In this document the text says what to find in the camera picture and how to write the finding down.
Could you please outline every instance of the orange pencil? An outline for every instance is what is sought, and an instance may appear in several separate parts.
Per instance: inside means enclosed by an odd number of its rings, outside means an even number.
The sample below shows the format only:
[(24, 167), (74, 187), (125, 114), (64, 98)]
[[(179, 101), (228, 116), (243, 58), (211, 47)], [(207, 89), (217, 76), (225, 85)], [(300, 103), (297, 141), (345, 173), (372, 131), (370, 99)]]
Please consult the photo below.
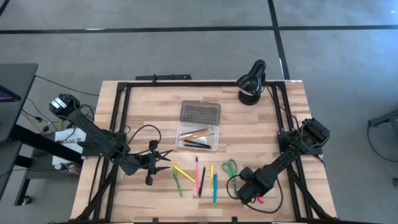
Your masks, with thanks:
[(211, 131), (211, 129), (207, 129), (207, 130), (200, 131), (200, 132), (197, 132), (197, 133), (189, 134), (189, 135), (187, 135), (187, 136), (184, 136), (184, 137), (180, 138), (180, 140), (187, 140), (187, 139), (190, 139), (190, 138), (192, 138), (192, 137), (194, 137), (194, 136), (197, 136), (197, 135), (199, 135), (199, 134), (207, 133), (207, 132), (209, 132), (209, 131)]

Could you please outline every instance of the wire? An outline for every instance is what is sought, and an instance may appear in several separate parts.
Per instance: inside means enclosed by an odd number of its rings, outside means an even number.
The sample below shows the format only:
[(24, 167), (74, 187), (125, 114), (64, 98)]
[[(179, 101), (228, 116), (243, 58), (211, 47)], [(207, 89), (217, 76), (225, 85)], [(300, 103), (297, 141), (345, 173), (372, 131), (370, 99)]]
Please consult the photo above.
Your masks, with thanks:
[(62, 128), (62, 124), (63, 124), (63, 120), (61, 120), (61, 122), (60, 122), (60, 124), (59, 124), (59, 129), (60, 129), (60, 131), (62, 131), (63, 130), (63, 128)]
[(66, 88), (66, 89), (68, 89), (68, 90), (76, 91), (76, 92), (78, 92), (78, 93), (87, 94), (87, 95), (90, 95), (90, 96), (99, 96), (98, 94), (86, 93), (86, 92), (83, 92), (83, 91), (80, 91), (80, 90), (72, 89), (72, 88), (70, 88), (70, 87), (61, 85), (61, 84), (59, 84), (59, 83), (56, 83), (56, 82), (54, 82), (54, 81), (48, 80), (48, 79), (43, 78), (43, 77), (40, 77), (40, 76), (38, 76), (38, 75), (36, 75), (36, 77), (37, 77), (37, 78), (41, 78), (41, 79), (43, 79), (43, 80), (45, 80), (45, 81), (48, 81), (48, 82), (50, 82), (50, 83), (56, 84), (56, 85), (58, 85), (58, 86), (64, 87), (64, 88)]
[(24, 116), (26, 117), (26, 119), (27, 119), (33, 126), (35, 126), (35, 128), (37, 128), (37, 130), (39, 130), (40, 132), (43, 131), (43, 128), (40, 129), (40, 128), (37, 126), (38, 124), (35, 124), (35, 121), (34, 121), (34, 120), (31, 120), (25, 113), (21, 113), (21, 114), (24, 115)]
[(321, 161), (323, 166), (325, 166), (325, 161), (323, 161), (323, 159), (320, 157), (320, 155), (313, 155), (313, 156), (315, 156), (315, 158), (317, 158), (319, 161)]
[[(233, 179), (233, 178), (235, 178), (235, 177), (239, 177), (239, 175), (234, 175), (234, 176), (230, 177), (230, 178), (228, 179), (228, 181), (226, 182), (226, 192), (228, 193), (228, 196), (229, 196), (230, 198), (235, 199), (235, 200), (239, 200), (237, 197), (232, 197), (232, 195), (231, 195), (230, 192), (229, 192), (229, 188), (228, 188), (229, 182), (231, 181), (231, 179)], [(247, 205), (250, 209), (252, 209), (252, 210), (254, 210), (254, 211), (256, 211), (256, 212), (261, 212), (261, 213), (266, 213), (266, 214), (273, 214), (273, 213), (275, 213), (275, 212), (278, 212), (279, 209), (282, 207), (282, 204), (283, 204), (283, 201), (284, 201), (284, 193), (283, 193), (283, 191), (282, 191), (282, 187), (280, 186), (280, 182), (279, 182), (278, 176), (276, 176), (276, 181), (277, 181), (277, 183), (278, 183), (279, 190), (280, 190), (280, 202), (279, 202), (278, 207), (275, 208), (275, 210), (273, 210), (273, 211), (265, 211), (265, 210), (260, 210), (260, 209), (257, 209), (257, 208), (253, 208), (252, 206), (250, 206), (250, 205), (248, 205), (248, 204), (246, 204), (246, 205)]]
[(42, 115), (42, 117), (45, 118), (45, 119), (47, 119), (47, 120), (44, 120), (43, 118), (42, 118), (42, 119), (43, 119), (44, 121), (50, 122), (50, 123), (52, 124), (52, 126), (54, 127), (54, 129), (57, 131), (57, 128), (56, 128), (55, 125), (54, 125), (54, 121), (51, 121), (50, 118), (44, 116), (44, 114), (38, 109), (38, 107), (37, 107), (36, 104), (33, 102), (33, 100), (29, 99), (28, 97), (27, 97), (26, 99), (29, 100), (30, 102), (32, 102), (32, 104), (33, 104), (33, 106), (36, 108), (37, 112), (39, 112), (39, 114)]
[(91, 119), (93, 120), (93, 122), (94, 122), (94, 111), (93, 111), (93, 109), (91, 109), (92, 106), (87, 105), (87, 104), (83, 104), (83, 105), (81, 106), (81, 108), (84, 108), (84, 107), (87, 107), (87, 108), (89, 109), (89, 112), (88, 112), (88, 113), (91, 112), (91, 114), (93, 115), (93, 117), (90, 117), (90, 118), (91, 118)]
[(229, 188), (228, 188), (229, 182), (232, 180), (232, 178), (235, 178), (235, 177), (239, 177), (239, 175), (234, 175), (234, 176), (230, 177), (230, 178), (228, 179), (228, 181), (226, 182), (226, 192), (228, 193), (228, 196), (229, 196), (230, 198), (237, 200), (237, 199), (238, 199), (237, 197), (232, 197), (232, 195), (229, 193)]
[(273, 213), (278, 212), (279, 209), (282, 207), (282, 204), (283, 204), (283, 202), (284, 202), (284, 193), (283, 193), (283, 191), (282, 191), (282, 187), (280, 186), (278, 176), (276, 177), (276, 181), (278, 182), (278, 186), (279, 186), (279, 190), (280, 190), (280, 202), (279, 202), (278, 207), (275, 208), (275, 210), (273, 210), (273, 211), (265, 211), (265, 210), (260, 210), (260, 209), (257, 209), (257, 208), (253, 208), (252, 206), (250, 206), (250, 205), (248, 205), (248, 204), (247, 204), (247, 206), (248, 206), (251, 210), (254, 210), (254, 211), (256, 211), (256, 212), (266, 213), (266, 214), (273, 214)]
[[(126, 149), (127, 149), (128, 145), (130, 145), (131, 141), (134, 139), (134, 137), (136, 136), (136, 134), (137, 134), (138, 132), (140, 132), (144, 127), (152, 127), (152, 128), (154, 128), (154, 129), (159, 133), (159, 140), (157, 141), (157, 144), (160, 144), (160, 142), (161, 142), (161, 140), (162, 140), (162, 134), (160, 133), (160, 130), (159, 130), (158, 128), (156, 128), (155, 126), (151, 125), (151, 124), (146, 124), (146, 125), (141, 126), (139, 129), (137, 129), (137, 131), (131, 136), (130, 140), (129, 140), (129, 141), (127, 142), (127, 144), (126, 144), (126, 147), (123, 149), (123, 152), (122, 152), (122, 151), (119, 151), (119, 150), (117, 150), (117, 149), (114, 149), (114, 150), (115, 150), (116, 152), (123, 153), (123, 156), (124, 156), (124, 155), (126, 154)], [(150, 150), (152, 150), (152, 149), (147, 149), (147, 150), (144, 150), (144, 151), (142, 151), (142, 152), (137, 152), (137, 153), (130, 153), (130, 155), (138, 155), (138, 154), (142, 154), (142, 153), (144, 153), (144, 152), (150, 151)]]
[(130, 126), (128, 126), (128, 125), (126, 125), (124, 128), (126, 128), (126, 127), (128, 127), (128, 128), (129, 128), (129, 131), (128, 131), (126, 134), (129, 134), (129, 133), (131, 132), (131, 127), (130, 127)]
[(66, 140), (68, 140), (68, 138), (70, 138), (76, 131), (76, 125), (73, 125), (73, 131), (72, 133), (70, 133), (70, 135), (68, 137), (66, 137), (64, 140), (61, 141), (61, 143), (65, 142)]
[(382, 158), (382, 159), (384, 159), (384, 160), (387, 160), (387, 161), (390, 161), (390, 162), (398, 162), (398, 161), (396, 161), (396, 160), (388, 159), (388, 158), (386, 158), (386, 157), (380, 155), (380, 153), (378, 153), (378, 152), (373, 148), (373, 145), (372, 145), (372, 143), (371, 143), (371, 139), (370, 139), (370, 137), (369, 137), (369, 129), (370, 129), (370, 127), (371, 127), (371, 125), (368, 123), (368, 142), (369, 142), (369, 145), (370, 145), (370, 147), (372, 148), (372, 150), (373, 150), (380, 158)]
[(98, 156), (97, 164), (95, 165), (93, 183), (91, 184), (90, 196), (88, 196), (88, 204), (90, 204), (91, 196), (93, 195), (94, 183), (95, 183), (95, 179), (97, 177), (97, 171), (98, 171), (98, 166), (100, 165), (101, 157), (102, 156)]

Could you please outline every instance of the desk lamp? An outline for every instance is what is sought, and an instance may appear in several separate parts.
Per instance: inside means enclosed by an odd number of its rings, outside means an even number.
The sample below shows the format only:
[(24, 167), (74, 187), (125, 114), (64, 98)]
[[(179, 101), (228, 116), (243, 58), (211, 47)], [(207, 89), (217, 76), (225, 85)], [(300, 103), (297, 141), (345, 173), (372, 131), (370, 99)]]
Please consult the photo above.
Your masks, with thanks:
[(257, 60), (248, 74), (236, 81), (238, 98), (245, 105), (255, 105), (261, 96), (261, 86), (266, 80), (266, 62)]

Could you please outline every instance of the blue marker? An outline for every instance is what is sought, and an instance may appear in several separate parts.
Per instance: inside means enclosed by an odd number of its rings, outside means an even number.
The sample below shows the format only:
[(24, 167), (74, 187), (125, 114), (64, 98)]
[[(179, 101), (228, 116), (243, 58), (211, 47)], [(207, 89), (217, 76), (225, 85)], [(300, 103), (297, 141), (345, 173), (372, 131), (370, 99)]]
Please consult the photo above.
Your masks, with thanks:
[(214, 192), (213, 192), (213, 204), (217, 203), (217, 174), (213, 177), (214, 180)]

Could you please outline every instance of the pencil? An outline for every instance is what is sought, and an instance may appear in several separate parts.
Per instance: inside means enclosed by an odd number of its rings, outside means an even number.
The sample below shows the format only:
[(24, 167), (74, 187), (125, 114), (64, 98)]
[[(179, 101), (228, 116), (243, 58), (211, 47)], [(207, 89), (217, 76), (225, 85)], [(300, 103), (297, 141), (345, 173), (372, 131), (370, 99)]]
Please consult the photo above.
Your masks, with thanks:
[(211, 135), (213, 135), (213, 134), (214, 134), (214, 133), (206, 132), (206, 133), (198, 134), (198, 135), (195, 135), (195, 136), (183, 137), (183, 138), (180, 138), (180, 140), (181, 140), (181, 141), (182, 141), (182, 140), (190, 140), (190, 139), (194, 139), (194, 138), (200, 138), (200, 137), (205, 137), (205, 136), (211, 136)]
[(186, 136), (182, 136), (181, 140), (186, 140), (186, 139), (192, 138), (192, 137), (194, 137), (194, 136), (207, 133), (207, 132), (209, 132), (209, 131), (211, 131), (211, 129), (206, 129), (206, 130), (204, 130), (204, 131), (199, 131), (199, 132), (197, 132), (197, 133), (188, 134), (188, 135), (186, 135)]
[(190, 131), (190, 132), (187, 132), (187, 133), (182, 133), (182, 134), (180, 134), (180, 136), (184, 136), (184, 135), (187, 135), (187, 134), (198, 133), (198, 132), (201, 132), (201, 131), (206, 131), (207, 129), (209, 129), (209, 128), (203, 128), (203, 129), (199, 129), (199, 130), (196, 130), (196, 131)]

